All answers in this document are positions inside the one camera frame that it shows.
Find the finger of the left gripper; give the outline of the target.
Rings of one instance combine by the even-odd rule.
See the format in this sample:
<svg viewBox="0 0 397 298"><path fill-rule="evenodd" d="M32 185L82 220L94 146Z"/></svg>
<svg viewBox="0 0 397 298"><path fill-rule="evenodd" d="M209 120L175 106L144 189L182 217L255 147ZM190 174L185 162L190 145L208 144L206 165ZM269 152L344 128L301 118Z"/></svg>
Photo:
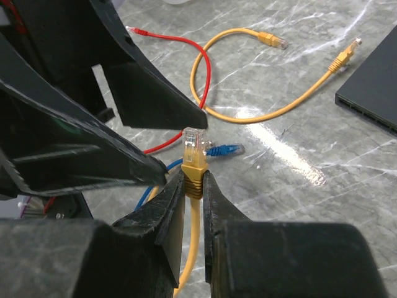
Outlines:
<svg viewBox="0 0 397 298"><path fill-rule="evenodd" d="M123 125L141 129L206 129L205 113L171 84L134 44L110 1L90 1L94 53Z"/></svg>
<svg viewBox="0 0 397 298"><path fill-rule="evenodd" d="M144 154L41 77L1 39L1 196L164 184Z"/></svg>

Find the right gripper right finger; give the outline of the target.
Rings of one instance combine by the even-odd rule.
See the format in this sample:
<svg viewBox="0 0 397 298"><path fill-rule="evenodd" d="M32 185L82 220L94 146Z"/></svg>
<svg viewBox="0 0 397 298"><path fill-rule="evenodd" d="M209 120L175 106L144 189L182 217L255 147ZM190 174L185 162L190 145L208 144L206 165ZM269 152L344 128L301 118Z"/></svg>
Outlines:
<svg viewBox="0 0 397 298"><path fill-rule="evenodd" d="M258 222L203 178L212 297L386 297L370 247L348 223Z"/></svg>

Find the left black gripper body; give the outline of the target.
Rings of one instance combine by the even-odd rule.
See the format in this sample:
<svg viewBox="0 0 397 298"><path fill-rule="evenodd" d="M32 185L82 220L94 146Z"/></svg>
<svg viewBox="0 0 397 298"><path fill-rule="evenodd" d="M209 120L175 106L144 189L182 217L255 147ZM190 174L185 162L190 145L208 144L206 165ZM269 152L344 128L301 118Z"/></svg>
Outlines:
<svg viewBox="0 0 397 298"><path fill-rule="evenodd" d="M19 53L33 64L33 68L41 75L45 74L42 68L42 63L32 44L27 37L23 37L17 33L16 26L12 24L12 18L15 17L11 9L1 8L1 32L10 41L14 42L14 47ZM95 100L79 100L83 107L88 108L100 121L106 123L115 117L113 109L106 106L103 96L99 96ZM11 212L5 211L6 201L16 199L22 200L22 207L20 208L19 217L23 218L92 218L91 211L88 208L87 202L83 194L70 194L62 197L40 198L32 196L15 195L14 191L9 191L7 194L1 192L1 217L11 217Z"/></svg>

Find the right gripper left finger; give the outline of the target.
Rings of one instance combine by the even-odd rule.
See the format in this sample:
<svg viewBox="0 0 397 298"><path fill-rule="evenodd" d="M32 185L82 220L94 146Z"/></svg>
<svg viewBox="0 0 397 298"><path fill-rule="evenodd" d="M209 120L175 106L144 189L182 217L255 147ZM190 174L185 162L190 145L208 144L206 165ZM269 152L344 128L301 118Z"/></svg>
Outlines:
<svg viewBox="0 0 397 298"><path fill-rule="evenodd" d="M138 210L94 219L1 220L2 297L171 297L179 284L184 178Z"/></svg>

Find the yellow ethernet cable long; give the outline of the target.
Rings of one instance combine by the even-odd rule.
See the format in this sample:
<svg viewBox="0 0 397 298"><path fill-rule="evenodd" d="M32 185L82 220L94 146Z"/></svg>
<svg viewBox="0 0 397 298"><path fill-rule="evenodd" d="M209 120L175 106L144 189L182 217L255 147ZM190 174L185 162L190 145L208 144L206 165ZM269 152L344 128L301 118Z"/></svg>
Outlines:
<svg viewBox="0 0 397 298"><path fill-rule="evenodd" d="M179 286L174 290L177 297L190 278L195 266L200 240L200 200L203 197L203 176L208 169L205 153L204 131L186 128L182 133L184 154L181 170L184 173L185 195L190 199L191 227L187 261L179 278Z"/></svg>

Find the black network switch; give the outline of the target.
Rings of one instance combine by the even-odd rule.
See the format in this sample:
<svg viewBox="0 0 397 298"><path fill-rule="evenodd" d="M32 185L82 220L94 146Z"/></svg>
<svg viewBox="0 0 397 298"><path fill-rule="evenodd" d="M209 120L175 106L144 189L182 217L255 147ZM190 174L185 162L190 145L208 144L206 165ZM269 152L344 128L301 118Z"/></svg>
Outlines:
<svg viewBox="0 0 397 298"><path fill-rule="evenodd" d="M335 104L396 135L396 28L335 93Z"/></svg>

